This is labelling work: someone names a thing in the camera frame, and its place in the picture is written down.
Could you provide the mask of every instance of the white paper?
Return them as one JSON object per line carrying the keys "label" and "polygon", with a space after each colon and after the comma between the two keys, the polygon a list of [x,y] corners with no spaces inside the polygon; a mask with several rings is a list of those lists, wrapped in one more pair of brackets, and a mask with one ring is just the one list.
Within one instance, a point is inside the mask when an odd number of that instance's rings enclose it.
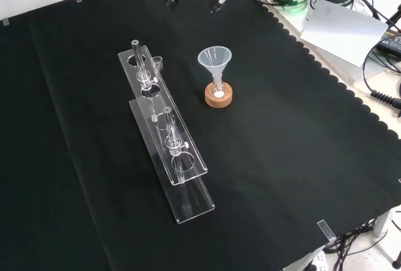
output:
{"label": "white paper", "polygon": [[386,29],[379,20],[319,0],[301,39],[361,67]]}

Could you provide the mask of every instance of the white table leg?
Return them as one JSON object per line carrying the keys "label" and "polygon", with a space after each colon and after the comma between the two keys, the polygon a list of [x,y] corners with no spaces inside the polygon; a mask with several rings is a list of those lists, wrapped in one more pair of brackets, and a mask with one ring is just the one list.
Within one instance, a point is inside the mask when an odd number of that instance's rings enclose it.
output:
{"label": "white table leg", "polygon": [[388,218],[389,214],[390,214],[390,211],[386,212],[385,214],[383,214],[377,218],[373,232],[375,233],[375,236],[377,236],[378,238],[383,236],[385,234],[385,232],[387,231],[387,228],[388,228],[387,218]]}
{"label": "white table leg", "polygon": [[288,267],[284,268],[284,271],[302,271],[317,256],[317,254],[321,252],[324,247],[325,245],[323,245],[319,249],[316,249],[314,252],[305,255],[300,260],[297,260],[295,263],[292,263]]}

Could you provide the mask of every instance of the funnel stem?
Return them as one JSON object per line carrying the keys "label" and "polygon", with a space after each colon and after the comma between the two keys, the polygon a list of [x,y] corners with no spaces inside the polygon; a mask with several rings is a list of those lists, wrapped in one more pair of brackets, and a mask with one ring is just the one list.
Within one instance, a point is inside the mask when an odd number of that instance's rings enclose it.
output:
{"label": "funnel stem", "polygon": [[223,81],[222,81],[222,73],[215,73],[213,74],[213,82],[216,84],[217,90],[223,90]]}

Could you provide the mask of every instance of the table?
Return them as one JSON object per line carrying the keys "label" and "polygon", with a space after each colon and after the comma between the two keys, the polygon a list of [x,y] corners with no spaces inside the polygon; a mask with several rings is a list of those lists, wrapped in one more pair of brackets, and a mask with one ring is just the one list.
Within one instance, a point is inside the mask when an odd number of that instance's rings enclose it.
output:
{"label": "table", "polygon": [[[395,11],[397,9],[397,2],[389,0],[377,0],[376,7],[379,10],[383,11],[384,13],[387,12],[385,14],[389,15],[389,13],[391,14],[393,13],[392,11]],[[272,11],[274,15],[280,20],[280,22],[283,23],[285,29],[288,29],[288,31],[293,36],[295,36],[298,41],[304,43],[305,47],[310,49],[311,53],[315,56],[315,58],[322,65],[324,65],[325,68],[329,69],[330,73],[336,76],[339,82],[346,83],[341,78],[341,76],[338,75],[336,68],[334,68],[330,63],[328,63],[327,60],[324,58],[324,56],[330,56],[330,54],[327,55],[327,53],[322,53],[322,51],[319,48],[316,48],[314,45],[300,39],[301,20],[299,19],[299,16],[289,16],[289,13],[281,14],[274,8],[270,8],[270,11]],[[333,58],[332,56],[330,58],[334,61],[334,65],[349,66],[349,63],[342,61],[339,58],[336,59],[335,57]],[[368,81],[373,89],[381,90],[381,92],[386,93],[392,97],[397,97],[397,98],[401,97],[401,95],[399,94],[399,87],[401,84],[400,76],[390,71],[384,70],[383,73],[380,73],[379,75],[374,75],[371,79],[368,79]],[[381,102],[372,99],[370,96],[370,92],[363,81],[362,82],[359,81],[354,85],[347,85],[347,89],[352,90],[355,93],[355,96],[362,99],[363,103],[369,106],[371,111],[377,114],[380,117],[380,120],[388,125],[388,128],[390,130],[396,132],[398,134],[398,138],[401,138],[401,120],[397,117],[398,111],[396,109],[387,107],[386,105],[381,104]],[[385,233],[388,227],[389,216],[390,216],[390,211],[378,217],[377,224],[375,227],[375,234],[377,237],[380,237]],[[302,271],[307,266],[307,264],[319,253],[319,251],[322,248],[323,247],[318,248],[314,252],[309,253],[301,260],[295,262],[291,266],[288,266],[287,268],[285,268],[285,271]]]}

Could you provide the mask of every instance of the electronic device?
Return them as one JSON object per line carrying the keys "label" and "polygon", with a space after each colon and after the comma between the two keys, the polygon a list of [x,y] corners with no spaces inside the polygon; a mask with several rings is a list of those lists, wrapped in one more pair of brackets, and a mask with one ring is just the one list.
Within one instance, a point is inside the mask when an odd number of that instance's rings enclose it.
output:
{"label": "electronic device", "polygon": [[388,37],[394,37],[380,42],[377,48],[386,53],[390,53],[394,56],[401,58],[401,36],[396,36],[396,32],[391,29],[386,30],[382,36],[382,40]]}

